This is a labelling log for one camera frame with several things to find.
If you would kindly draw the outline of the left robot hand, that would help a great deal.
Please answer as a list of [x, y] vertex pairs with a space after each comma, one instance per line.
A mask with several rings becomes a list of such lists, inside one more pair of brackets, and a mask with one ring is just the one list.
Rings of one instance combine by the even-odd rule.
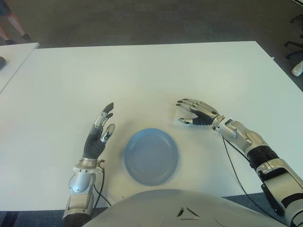
[[108, 104], [93, 123], [84, 145], [84, 158], [97, 159], [104, 151], [106, 143], [116, 127], [114, 124], [110, 124], [104, 130], [105, 123], [113, 116], [111, 113], [113, 109], [114, 103]]

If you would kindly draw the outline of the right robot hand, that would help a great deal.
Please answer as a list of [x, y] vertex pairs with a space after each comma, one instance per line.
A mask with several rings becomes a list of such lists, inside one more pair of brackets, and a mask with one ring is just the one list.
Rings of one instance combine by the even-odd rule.
[[184, 98], [178, 100], [175, 105], [196, 115], [194, 118], [178, 118], [178, 121], [185, 125], [212, 126], [216, 128], [225, 119], [216, 109], [200, 100]]

